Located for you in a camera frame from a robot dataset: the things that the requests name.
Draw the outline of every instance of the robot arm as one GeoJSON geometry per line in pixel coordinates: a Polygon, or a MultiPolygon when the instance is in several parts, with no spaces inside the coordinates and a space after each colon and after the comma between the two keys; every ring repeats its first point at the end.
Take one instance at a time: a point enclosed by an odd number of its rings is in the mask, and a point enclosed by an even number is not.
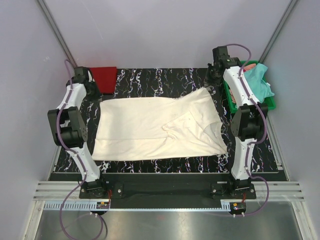
{"type": "Polygon", "coordinates": [[[251,171],[255,145],[248,144],[260,139],[264,132],[262,117],[251,99],[261,108],[265,117],[268,113],[268,106],[259,102],[251,91],[243,73],[241,73],[243,84],[241,83],[239,71],[242,64],[237,57],[229,56],[227,46],[219,46],[214,48],[212,52],[214,61],[212,65],[209,64],[208,69],[210,79],[220,80],[223,76],[238,106],[238,110],[231,121],[231,131],[235,136],[236,145],[234,163],[227,183],[229,194],[236,197],[241,196],[252,187],[251,178],[247,170],[251,171]]]}
{"type": "Polygon", "coordinates": [[[58,130],[56,122],[59,110],[66,103],[60,117],[60,133],[62,140],[65,145],[72,150],[66,150],[66,152],[70,154],[78,166],[82,179],[84,179],[86,175],[86,182],[82,186],[85,190],[84,192],[99,197],[106,192],[105,181],[103,180],[100,169],[89,152],[87,146],[88,130],[79,111],[85,97],[91,101],[98,100],[101,97],[98,86],[92,76],[89,68],[76,67],[74,69],[74,77],[72,78],[73,88],[69,100],[67,101],[67,96],[71,88],[70,82],[67,83],[66,94],[61,104],[56,109],[48,111],[47,115],[53,140],[57,146],[61,146],[57,134],[58,130]],[[73,151],[80,156],[86,172],[73,151]]]}

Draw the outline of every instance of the green plastic crate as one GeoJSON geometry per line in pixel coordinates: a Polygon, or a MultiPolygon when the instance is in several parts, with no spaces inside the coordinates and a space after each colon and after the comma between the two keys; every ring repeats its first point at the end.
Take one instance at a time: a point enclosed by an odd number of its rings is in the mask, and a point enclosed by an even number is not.
{"type": "MultiPolygon", "coordinates": [[[[252,60],[252,61],[249,61],[249,62],[247,63],[247,65],[249,65],[249,64],[258,64],[258,63],[259,63],[258,61],[252,60]]],[[[263,79],[263,81],[267,82],[265,76],[263,76],[262,79],[263,79]]],[[[232,102],[231,95],[230,95],[230,92],[229,92],[228,83],[223,80],[223,85],[224,85],[224,89],[225,89],[225,92],[226,92],[226,98],[227,98],[227,100],[228,100],[228,104],[229,104],[229,107],[230,107],[230,112],[231,112],[232,114],[235,114],[238,109],[237,109],[236,104],[232,102]]],[[[273,97],[273,96],[266,97],[266,98],[264,99],[264,102],[263,102],[263,103],[267,104],[269,111],[276,108],[276,103],[275,103],[275,100],[274,100],[274,97],[273,97]]]]}

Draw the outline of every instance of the gray wall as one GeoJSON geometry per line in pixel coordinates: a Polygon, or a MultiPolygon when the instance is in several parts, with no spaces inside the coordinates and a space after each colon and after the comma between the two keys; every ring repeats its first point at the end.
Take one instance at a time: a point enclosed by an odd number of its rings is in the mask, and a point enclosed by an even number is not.
{"type": "Polygon", "coordinates": [[[269,113],[292,180],[320,236],[320,1],[302,0],[265,64],[277,108],[269,113]]]}
{"type": "Polygon", "coordinates": [[[17,240],[55,144],[47,120],[65,94],[64,53],[35,0],[0,4],[0,239],[17,240]]]}
{"type": "Polygon", "coordinates": [[[45,2],[79,66],[206,68],[212,49],[227,43],[259,59],[290,0],[45,2]]]}

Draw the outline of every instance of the pink cloth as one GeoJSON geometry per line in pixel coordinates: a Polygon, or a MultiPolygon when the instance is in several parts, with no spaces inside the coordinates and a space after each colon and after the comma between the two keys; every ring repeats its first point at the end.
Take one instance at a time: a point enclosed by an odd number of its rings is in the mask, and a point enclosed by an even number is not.
{"type": "Polygon", "coordinates": [[[249,70],[253,69],[255,66],[257,66],[257,64],[252,63],[252,64],[249,64],[249,65],[245,66],[245,67],[243,68],[243,70],[249,71],[249,70]]]}

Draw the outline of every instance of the black and white patterned table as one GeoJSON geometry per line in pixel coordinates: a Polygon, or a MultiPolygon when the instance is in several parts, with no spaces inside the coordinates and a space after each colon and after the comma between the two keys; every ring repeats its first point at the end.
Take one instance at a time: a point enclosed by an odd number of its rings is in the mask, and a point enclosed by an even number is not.
{"type": "MultiPolygon", "coordinates": [[[[114,95],[103,100],[139,97],[185,96],[204,86],[206,68],[119,69],[114,95]]],[[[231,133],[231,114],[227,96],[221,85],[210,87],[212,100],[223,122],[221,133],[227,154],[213,156],[154,159],[141,161],[96,161],[103,173],[224,173],[231,169],[236,142],[231,133]]],[[[99,101],[84,99],[80,108],[88,128],[87,145],[93,152],[100,119],[99,101]]],[[[277,172],[272,147],[267,138],[253,150],[252,172],[277,172]]],[[[64,150],[61,150],[54,172],[77,173],[79,169],[64,150]]]]}

